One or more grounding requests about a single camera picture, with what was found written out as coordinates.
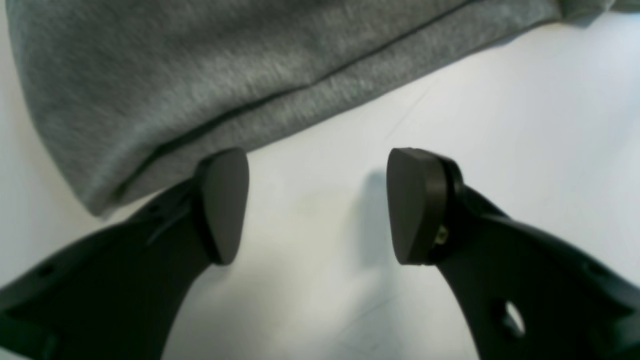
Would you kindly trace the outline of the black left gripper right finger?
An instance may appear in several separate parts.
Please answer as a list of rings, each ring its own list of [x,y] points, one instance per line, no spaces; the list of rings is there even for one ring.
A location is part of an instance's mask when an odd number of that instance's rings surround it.
[[[511,219],[455,161],[394,148],[386,193],[395,257],[434,266],[482,360],[637,360],[639,289],[571,244]]]

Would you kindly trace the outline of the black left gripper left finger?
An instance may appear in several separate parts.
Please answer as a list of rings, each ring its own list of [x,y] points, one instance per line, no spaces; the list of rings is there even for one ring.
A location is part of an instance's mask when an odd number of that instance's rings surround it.
[[[240,148],[129,219],[51,255],[0,296],[1,348],[29,360],[159,360],[192,284],[238,254],[249,198]]]

